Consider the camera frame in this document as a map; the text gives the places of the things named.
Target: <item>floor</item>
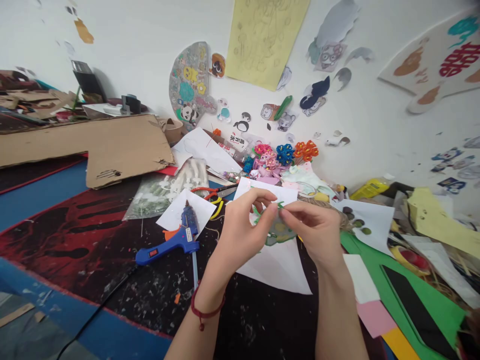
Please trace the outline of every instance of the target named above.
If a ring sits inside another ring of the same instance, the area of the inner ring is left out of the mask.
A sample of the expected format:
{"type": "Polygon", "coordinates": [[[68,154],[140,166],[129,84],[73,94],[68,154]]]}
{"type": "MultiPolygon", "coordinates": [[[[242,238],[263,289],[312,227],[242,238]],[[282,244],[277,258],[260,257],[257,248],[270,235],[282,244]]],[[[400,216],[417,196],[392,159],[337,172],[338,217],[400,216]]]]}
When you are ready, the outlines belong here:
{"type": "MultiPolygon", "coordinates": [[[[0,292],[0,319],[14,312],[28,301],[21,296],[0,292]]],[[[55,360],[59,351],[70,341],[48,317],[41,322],[34,318],[33,308],[15,320],[0,327],[0,359],[2,360],[55,360]]],[[[61,360],[98,360],[75,341],[61,356],[61,360]]]]}

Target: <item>glue gun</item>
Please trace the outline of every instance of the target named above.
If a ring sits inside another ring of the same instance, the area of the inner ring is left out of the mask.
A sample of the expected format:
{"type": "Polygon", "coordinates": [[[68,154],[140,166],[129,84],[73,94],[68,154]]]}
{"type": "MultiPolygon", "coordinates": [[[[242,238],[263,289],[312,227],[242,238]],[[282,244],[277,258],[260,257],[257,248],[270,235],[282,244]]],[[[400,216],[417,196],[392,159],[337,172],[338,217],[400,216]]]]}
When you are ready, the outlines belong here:
{"type": "Polygon", "coordinates": [[[200,244],[194,239],[194,236],[199,233],[197,217],[188,200],[181,213],[181,224],[178,229],[164,230],[163,233],[165,234],[164,243],[148,249],[141,248],[136,253],[135,261],[138,265],[148,265],[176,248],[181,247],[185,254],[194,253],[200,248],[200,244]]]}

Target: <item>wall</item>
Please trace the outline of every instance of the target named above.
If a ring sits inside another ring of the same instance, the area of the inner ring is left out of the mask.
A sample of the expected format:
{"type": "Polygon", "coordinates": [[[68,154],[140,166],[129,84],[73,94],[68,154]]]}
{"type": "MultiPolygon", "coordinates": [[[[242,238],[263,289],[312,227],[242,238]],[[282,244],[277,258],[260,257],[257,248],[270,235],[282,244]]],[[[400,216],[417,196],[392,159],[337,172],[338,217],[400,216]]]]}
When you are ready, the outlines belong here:
{"type": "MultiPolygon", "coordinates": [[[[94,36],[94,44],[85,44],[74,25],[75,16],[65,6],[73,0],[3,0],[0,13],[0,69],[22,66],[35,72],[38,79],[61,89],[75,91],[78,83],[72,74],[64,41],[70,42],[76,60],[96,69],[109,97],[130,93],[154,111],[173,117],[169,102],[169,73],[175,57],[188,45],[206,41],[211,52],[227,55],[234,1],[155,1],[155,0],[75,0],[79,17],[94,36]]],[[[288,65],[291,82],[280,92],[270,92],[233,79],[210,80],[210,94],[226,98],[233,121],[242,112],[252,115],[250,132],[268,137],[273,144],[285,143],[285,133],[272,129],[260,118],[264,103],[280,104],[293,95],[295,109],[304,89],[327,74],[313,72],[305,54],[329,9],[337,0],[311,0],[308,13],[293,46],[288,65]]],[[[376,60],[349,64],[353,76],[342,92],[328,94],[326,105],[310,118],[303,114],[290,128],[297,141],[316,140],[320,156],[313,162],[318,175],[343,183],[350,189],[366,179],[389,172],[400,182],[429,186],[449,176],[433,174],[430,158],[454,146],[464,138],[480,135],[479,95],[473,90],[443,99],[422,115],[410,115],[405,108],[411,99],[407,92],[377,79],[390,59],[412,39],[446,18],[471,7],[474,0],[357,0],[361,10],[347,35],[347,50],[373,49],[376,60]],[[335,130],[352,140],[342,148],[325,147],[335,130]]],[[[200,126],[231,132],[231,124],[220,123],[204,115],[200,126]]],[[[477,155],[474,150],[464,155],[477,155]]],[[[456,211],[478,217],[480,189],[475,180],[454,197],[456,211]]]]}

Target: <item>hand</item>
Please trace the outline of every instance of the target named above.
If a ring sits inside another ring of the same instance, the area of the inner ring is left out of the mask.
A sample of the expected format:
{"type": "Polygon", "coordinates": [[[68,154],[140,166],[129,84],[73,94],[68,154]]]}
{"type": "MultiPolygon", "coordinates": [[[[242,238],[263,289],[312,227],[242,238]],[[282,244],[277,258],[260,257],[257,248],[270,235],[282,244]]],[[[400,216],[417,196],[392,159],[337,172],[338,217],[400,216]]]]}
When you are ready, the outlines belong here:
{"type": "Polygon", "coordinates": [[[264,246],[267,234],[277,216],[277,197],[268,190],[251,188],[225,208],[225,221],[211,260],[221,263],[219,269],[232,276],[264,246]],[[259,212],[266,206],[257,225],[252,225],[249,213],[254,205],[259,212]]]}
{"type": "Polygon", "coordinates": [[[340,221],[338,212],[304,201],[295,201],[280,210],[281,219],[303,240],[306,250],[317,266],[335,270],[344,266],[340,244],[340,221]]]}

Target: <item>plastic bottle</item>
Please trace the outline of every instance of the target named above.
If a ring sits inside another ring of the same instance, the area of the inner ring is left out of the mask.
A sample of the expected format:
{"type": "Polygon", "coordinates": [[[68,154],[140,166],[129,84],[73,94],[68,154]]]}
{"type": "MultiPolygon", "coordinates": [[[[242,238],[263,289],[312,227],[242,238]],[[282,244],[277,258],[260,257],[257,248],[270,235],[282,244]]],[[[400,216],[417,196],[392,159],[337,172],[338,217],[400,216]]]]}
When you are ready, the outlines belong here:
{"type": "Polygon", "coordinates": [[[358,200],[361,198],[373,198],[374,196],[377,196],[378,194],[381,194],[387,190],[390,187],[393,179],[395,179],[395,176],[390,175],[389,173],[386,173],[383,175],[383,177],[371,178],[365,183],[365,185],[355,191],[350,196],[350,199],[358,200]]]}

